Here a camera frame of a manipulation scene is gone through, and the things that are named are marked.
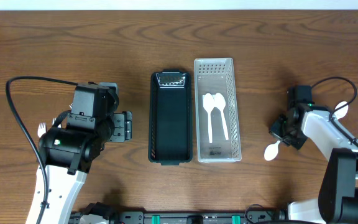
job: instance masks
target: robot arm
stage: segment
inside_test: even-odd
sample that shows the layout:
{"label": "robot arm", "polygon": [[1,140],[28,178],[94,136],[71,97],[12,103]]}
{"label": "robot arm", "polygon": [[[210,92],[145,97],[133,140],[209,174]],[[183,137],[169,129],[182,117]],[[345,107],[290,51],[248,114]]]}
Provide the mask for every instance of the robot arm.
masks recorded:
{"label": "robot arm", "polygon": [[269,130],[296,149],[310,138],[329,161],[319,198],[291,203],[291,220],[358,223],[358,140],[335,117],[330,119],[330,113],[327,107],[314,104],[310,86],[295,86],[288,90],[287,115],[281,115]]}
{"label": "robot arm", "polygon": [[[92,160],[106,142],[132,138],[132,114],[115,114],[118,107],[115,83],[78,85],[72,110],[63,112],[39,141],[39,151],[49,182],[48,204],[42,224],[67,224],[76,197],[85,183]],[[65,129],[58,125],[67,116]],[[37,170],[37,183],[27,224],[36,223],[44,196],[44,180]]]}

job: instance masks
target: spoon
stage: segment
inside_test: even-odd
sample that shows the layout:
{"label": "spoon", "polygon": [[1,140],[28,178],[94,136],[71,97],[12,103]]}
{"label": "spoon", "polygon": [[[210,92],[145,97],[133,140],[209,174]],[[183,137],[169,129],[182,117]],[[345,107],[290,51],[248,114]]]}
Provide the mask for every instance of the spoon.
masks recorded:
{"label": "spoon", "polygon": [[210,93],[205,94],[203,97],[203,107],[208,113],[208,137],[209,143],[212,143],[212,123],[211,123],[211,112],[215,107],[214,98]]}
{"label": "spoon", "polygon": [[[346,101],[342,101],[340,103],[338,103],[338,105],[336,105],[335,110],[337,108],[340,108],[341,106],[345,105],[347,102]],[[335,117],[336,119],[341,119],[343,117],[345,117],[345,115],[347,114],[347,111],[349,109],[349,105],[346,105],[345,107],[343,107],[342,109],[335,111]]]}
{"label": "spoon", "polygon": [[226,100],[224,99],[223,95],[220,93],[214,95],[214,100],[215,100],[215,107],[217,107],[217,109],[221,111],[224,138],[226,140],[229,140],[229,133],[227,133],[226,119],[224,118],[224,113],[223,113],[223,109],[226,106]]}
{"label": "spoon", "polygon": [[265,149],[265,160],[266,161],[271,161],[274,158],[276,158],[277,154],[278,154],[278,145],[280,144],[280,140],[278,140],[276,143],[274,144],[270,144],[266,147]]}

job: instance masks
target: perforated basket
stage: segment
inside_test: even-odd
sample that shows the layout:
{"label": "perforated basket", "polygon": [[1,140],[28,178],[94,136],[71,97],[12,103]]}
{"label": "perforated basket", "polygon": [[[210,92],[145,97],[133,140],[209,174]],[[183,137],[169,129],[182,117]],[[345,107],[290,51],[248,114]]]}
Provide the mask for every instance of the perforated basket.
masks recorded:
{"label": "perforated basket", "polygon": [[[241,160],[241,141],[234,82],[234,67],[231,58],[196,59],[195,96],[196,132],[198,160],[200,162],[236,162]],[[211,112],[213,142],[208,139],[208,113],[203,107],[203,96],[221,93],[226,100],[226,118],[229,139],[223,134],[221,112],[215,108]]]}

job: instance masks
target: white wall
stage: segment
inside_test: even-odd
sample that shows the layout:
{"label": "white wall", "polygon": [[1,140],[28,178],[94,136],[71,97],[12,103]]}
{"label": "white wall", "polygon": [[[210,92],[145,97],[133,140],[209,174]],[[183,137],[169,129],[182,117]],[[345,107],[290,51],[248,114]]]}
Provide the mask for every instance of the white wall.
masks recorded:
{"label": "white wall", "polygon": [[358,0],[0,0],[0,10],[358,9]]}

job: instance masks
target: spoon handle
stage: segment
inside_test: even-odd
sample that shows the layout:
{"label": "spoon handle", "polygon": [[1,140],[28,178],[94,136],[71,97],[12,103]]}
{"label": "spoon handle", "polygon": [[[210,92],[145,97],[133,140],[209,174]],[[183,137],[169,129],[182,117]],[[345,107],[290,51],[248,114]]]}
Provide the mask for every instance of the spoon handle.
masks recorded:
{"label": "spoon handle", "polygon": [[221,110],[221,117],[222,117],[222,125],[223,125],[223,132],[224,132],[224,138],[226,140],[229,140],[229,133],[227,132],[227,124],[226,124],[226,119],[224,118],[224,113],[223,110]]}
{"label": "spoon handle", "polygon": [[209,143],[212,143],[212,122],[211,122],[211,113],[208,113],[208,137],[209,137]]}

